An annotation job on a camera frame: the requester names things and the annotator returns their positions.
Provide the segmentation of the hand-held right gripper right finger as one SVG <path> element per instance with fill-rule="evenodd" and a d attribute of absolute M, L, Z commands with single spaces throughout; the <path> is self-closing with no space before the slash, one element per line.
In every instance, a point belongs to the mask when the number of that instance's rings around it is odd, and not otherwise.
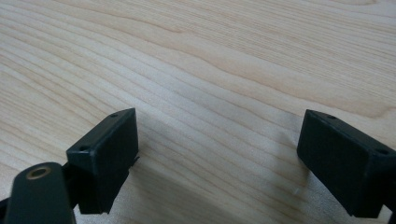
<path fill-rule="evenodd" d="M 307 110 L 297 154 L 349 215 L 377 218 L 386 206 L 396 218 L 396 150 L 337 117 Z"/>

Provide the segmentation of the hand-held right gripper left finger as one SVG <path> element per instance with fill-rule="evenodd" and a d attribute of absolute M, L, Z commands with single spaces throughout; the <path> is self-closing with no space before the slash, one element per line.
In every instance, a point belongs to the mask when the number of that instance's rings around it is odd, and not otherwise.
<path fill-rule="evenodd" d="M 138 160 L 136 113 L 113 113 L 66 150 L 65 180 L 82 214 L 108 213 Z"/>

